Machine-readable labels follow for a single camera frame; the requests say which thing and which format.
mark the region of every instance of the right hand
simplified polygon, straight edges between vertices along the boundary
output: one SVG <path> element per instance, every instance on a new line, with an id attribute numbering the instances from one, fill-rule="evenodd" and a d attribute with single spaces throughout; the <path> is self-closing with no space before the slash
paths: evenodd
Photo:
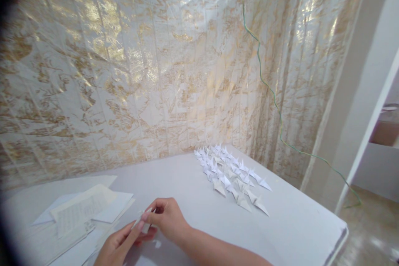
<path id="1" fill-rule="evenodd" d="M 179 244 L 189 233 L 191 227 L 184 219 L 176 200 L 171 198 L 157 198 L 146 209 L 152 212 L 143 214 L 141 219 L 149 224 L 154 224 L 170 241 Z"/>

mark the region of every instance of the gold marbled backdrop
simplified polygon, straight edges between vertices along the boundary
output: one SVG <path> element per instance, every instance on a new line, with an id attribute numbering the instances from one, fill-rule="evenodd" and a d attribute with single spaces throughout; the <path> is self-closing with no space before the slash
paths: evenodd
<path id="1" fill-rule="evenodd" d="M 311 152 L 360 0 L 245 0 L 283 138 Z M 2 188 L 232 143 L 299 187 L 241 0 L 15 0 L 1 45 Z"/>

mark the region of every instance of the floor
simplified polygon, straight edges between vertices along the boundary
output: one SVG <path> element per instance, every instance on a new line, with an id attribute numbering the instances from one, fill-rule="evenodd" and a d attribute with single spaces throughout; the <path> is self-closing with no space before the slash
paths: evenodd
<path id="1" fill-rule="evenodd" d="M 399 203 L 353 186 L 363 201 L 360 207 L 342 209 L 340 217 L 349 227 L 349 237 L 333 266 L 392 265 L 399 257 Z M 356 202 L 349 192 L 345 205 Z"/>

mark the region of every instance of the fingernail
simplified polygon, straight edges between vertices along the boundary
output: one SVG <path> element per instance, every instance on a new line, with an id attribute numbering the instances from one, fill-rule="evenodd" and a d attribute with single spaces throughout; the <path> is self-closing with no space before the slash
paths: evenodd
<path id="1" fill-rule="evenodd" d="M 148 215 L 149 215 L 150 213 L 144 213 L 142 216 L 141 216 L 141 220 L 143 220 L 143 221 L 147 221 L 147 218 L 148 218 Z"/>
<path id="2" fill-rule="evenodd" d="M 143 229 L 143 226 L 144 226 L 144 221 L 140 220 L 140 222 L 137 225 L 137 230 L 141 231 Z"/>

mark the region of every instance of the green wire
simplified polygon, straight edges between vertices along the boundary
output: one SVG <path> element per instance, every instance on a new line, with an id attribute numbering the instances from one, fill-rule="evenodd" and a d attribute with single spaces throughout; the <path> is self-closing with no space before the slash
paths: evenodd
<path id="1" fill-rule="evenodd" d="M 348 184 L 348 182 L 346 181 L 345 177 L 344 177 L 338 170 L 336 170 L 334 167 L 332 167 L 332 165 L 331 165 L 326 159 L 321 158 L 321 157 L 319 157 L 319 156 L 317 156 L 317 155 L 313 155 L 313 154 L 309 154 L 309 153 L 300 151 L 300 150 L 298 150 L 297 148 L 295 148 L 294 146 L 290 145 L 289 143 L 286 143 L 286 142 L 283 140 L 283 137 L 282 137 L 282 135 L 283 135 L 283 117 L 281 116 L 281 111 L 280 111 L 280 109 L 278 108 L 277 103 L 276 103 L 276 94 L 274 93 L 274 91 L 270 88 L 270 86 L 269 86 L 269 85 L 263 80 L 263 78 L 262 78 L 261 58 L 260 58 L 260 56 L 259 56 L 259 48 L 261 47 L 261 43 L 260 43 L 260 41 L 259 41 L 259 38 L 258 38 L 251 30 L 249 30 L 248 27 L 246 26 L 246 22 L 245 22 L 244 0 L 242 0 L 242 16 L 243 16 L 243 18 L 244 18 L 244 28 L 245 28 L 245 30 L 258 42 L 257 54 L 258 54 L 258 61 L 259 61 L 259 74 L 260 74 L 260 77 L 261 77 L 261 81 L 262 81 L 262 82 L 267 86 L 267 88 L 272 92 L 272 94 L 273 94 L 274 106 L 277 108 L 278 114 L 280 115 L 280 140 L 281 140 L 281 142 L 284 143 L 286 146 L 288 146 L 288 147 L 290 147 L 290 148 L 296 150 L 297 152 L 299 152 L 299 153 L 301 153 L 301 154 L 305 154 L 305 155 L 308 155 L 308 156 L 311 156 L 311 157 L 319 158 L 319 159 L 321 159 L 322 161 L 324 161 L 333 171 L 335 171 L 337 174 L 339 174 L 339 175 L 341 176 L 341 178 L 344 180 L 345 184 L 349 187 L 350 191 L 353 192 L 353 194 L 356 196 L 356 198 L 357 198 L 357 200 L 358 200 L 358 203 L 357 203 L 357 204 L 352 205 L 352 206 L 346 206 L 346 207 L 344 207 L 344 208 L 351 208 L 351 207 L 360 206 L 360 205 L 362 204 L 362 200 L 360 199 L 359 195 L 356 193 L 356 191 L 354 191 L 354 190 L 351 188 L 351 186 L 350 186 L 350 185 Z"/>

